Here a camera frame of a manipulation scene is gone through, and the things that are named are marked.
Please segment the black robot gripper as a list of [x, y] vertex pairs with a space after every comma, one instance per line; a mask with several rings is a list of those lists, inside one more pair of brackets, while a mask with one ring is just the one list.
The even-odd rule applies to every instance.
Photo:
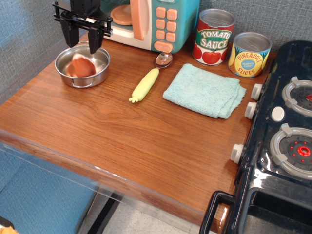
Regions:
[[71, 0], [62, 2], [55, 0], [54, 19], [61, 23], [67, 45], [72, 48], [79, 42], [79, 29], [89, 30], [90, 54], [94, 54], [101, 46], [103, 35], [113, 34], [113, 18], [104, 13], [99, 0]]

